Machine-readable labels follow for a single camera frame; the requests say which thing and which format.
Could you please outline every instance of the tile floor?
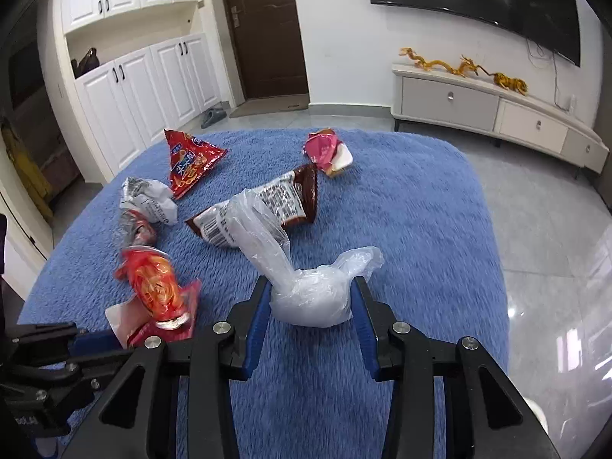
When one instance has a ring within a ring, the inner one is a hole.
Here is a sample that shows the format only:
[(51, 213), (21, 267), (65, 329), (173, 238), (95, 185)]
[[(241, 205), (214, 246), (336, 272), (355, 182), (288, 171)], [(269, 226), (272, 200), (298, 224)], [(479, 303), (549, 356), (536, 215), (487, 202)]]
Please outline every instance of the tile floor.
[[(307, 111), (224, 119), (207, 130), (360, 128), (392, 119)], [(612, 412), (612, 216), (562, 161), (478, 134), (403, 124), (445, 139), (478, 174), (506, 279), (510, 378), (546, 414), (563, 459), (579, 458)]]
[(57, 245), (63, 234), (91, 200), (94, 199), (102, 185), (86, 183), (79, 177), (51, 203), (53, 210), (53, 243)]

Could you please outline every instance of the fluffy blue carpet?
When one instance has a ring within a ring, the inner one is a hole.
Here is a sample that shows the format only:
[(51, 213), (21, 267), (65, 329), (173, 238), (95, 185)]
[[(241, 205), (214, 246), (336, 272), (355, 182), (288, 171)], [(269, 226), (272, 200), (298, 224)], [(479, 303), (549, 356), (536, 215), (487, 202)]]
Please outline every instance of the fluffy blue carpet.
[[(203, 281), (199, 324), (224, 319), (233, 303), (249, 296), (257, 272), (239, 250), (207, 246), (182, 221), (305, 163), (306, 134), (203, 136), (229, 153), (179, 200), (179, 224), (159, 227), (158, 239), (181, 284)], [(478, 337), (505, 368), (508, 318), (500, 260), (480, 184), (464, 156), (445, 142), (412, 134), (339, 135), (355, 162), (333, 180), (319, 173), (316, 222), (289, 230), (296, 267), (331, 264), (350, 248), (378, 246), (386, 263), (369, 282), (374, 298), (429, 337), (451, 342)], [(158, 143), (96, 196), (57, 245), (20, 322), (108, 328), (104, 309), (132, 293), (112, 277), (119, 261), (112, 234), (120, 185), (126, 176), (167, 183), (168, 172), (168, 147)], [(316, 329), (272, 319), (251, 381), (231, 389), (244, 459), (380, 457), (391, 384), (369, 378), (352, 321)], [(185, 402), (182, 395), (183, 412)], [(178, 427), (179, 456), (185, 457), (184, 421)], [(439, 418), (438, 457), (443, 427)]]

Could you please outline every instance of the doorway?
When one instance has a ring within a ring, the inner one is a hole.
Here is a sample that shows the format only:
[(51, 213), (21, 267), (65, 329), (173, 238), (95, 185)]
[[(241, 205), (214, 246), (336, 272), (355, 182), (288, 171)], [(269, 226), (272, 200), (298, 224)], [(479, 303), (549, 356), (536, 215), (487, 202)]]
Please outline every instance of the doorway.
[(225, 0), (246, 99), (308, 93), (296, 0)]

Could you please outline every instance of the white wall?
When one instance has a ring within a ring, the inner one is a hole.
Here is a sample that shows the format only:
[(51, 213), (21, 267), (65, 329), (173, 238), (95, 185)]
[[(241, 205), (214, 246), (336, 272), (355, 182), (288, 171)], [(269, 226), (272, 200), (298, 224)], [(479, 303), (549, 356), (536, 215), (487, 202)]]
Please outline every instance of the white wall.
[[(576, 0), (581, 31), (581, 67), (557, 57), (557, 102), (577, 97), (576, 116), (595, 120), (602, 80), (599, 19), (585, 0)], [(552, 61), (529, 61), (526, 41), (513, 33), (440, 12), (372, 5), (369, 0), (296, 0), (304, 43), (311, 104), (340, 103), (390, 106), (391, 64), (409, 62), (400, 47), (415, 49), (426, 60), (455, 67), (461, 54), (491, 72), (524, 79), (529, 94), (553, 103)], [(536, 46), (531, 44), (532, 53)]]

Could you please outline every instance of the dragon figurine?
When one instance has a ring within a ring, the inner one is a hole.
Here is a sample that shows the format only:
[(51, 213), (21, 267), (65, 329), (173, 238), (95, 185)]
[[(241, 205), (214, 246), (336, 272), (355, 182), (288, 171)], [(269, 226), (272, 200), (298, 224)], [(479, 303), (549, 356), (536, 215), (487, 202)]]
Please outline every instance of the dragon figurine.
[(446, 62), (443, 62), (441, 60), (432, 60), (431, 62), (426, 62), (425, 59), (421, 57), (420, 55), (415, 55), (414, 50), (412, 50), (412, 48), (401, 48), (400, 57), (403, 57), (405, 55), (408, 55), (408, 57), (414, 60), (415, 66), (425, 71), (428, 71), (434, 65), (441, 65), (442, 67), (446, 69), (447, 72), (454, 74), (455, 76), (462, 76), (462, 74), (460, 74), (457, 69), (453, 69), (450, 65), (448, 65)]
[(416, 55), (412, 48), (400, 48), (400, 57), (403, 57), (405, 55), (407, 55), (410, 59), (414, 60), (414, 65), (416, 67), (419, 67), (425, 71), (428, 71), (434, 65), (441, 65), (446, 69), (447, 72), (455, 76), (461, 76), (462, 78), (466, 77), (466, 72), (473, 72), (478, 76), (478, 69), (482, 69), (482, 71), (487, 76), (493, 76), (493, 82), (500, 88), (517, 91), (523, 96), (527, 95), (527, 83), (525, 83), (522, 79), (509, 78), (501, 72), (495, 72), (493, 74), (490, 74), (483, 66), (476, 65), (472, 59), (469, 59), (464, 55), (461, 56), (461, 64), (459, 65), (459, 69), (453, 69), (450, 65), (441, 60), (432, 60), (431, 62), (426, 62), (423, 57), (421, 57), (420, 55)]
[(517, 91), (518, 93), (521, 93), (522, 96), (527, 95), (527, 83), (524, 82), (522, 79), (509, 78), (508, 76), (506, 76), (505, 74), (501, 72), (495, 72), (493, 74), (489, 74), (483, 66), (479, 65), (477, 67), (479, 69), (482, 69), (482, 71), (487, 76), (493, 76), (493, 82), (500, 88), (503, 88), (505, 90)]

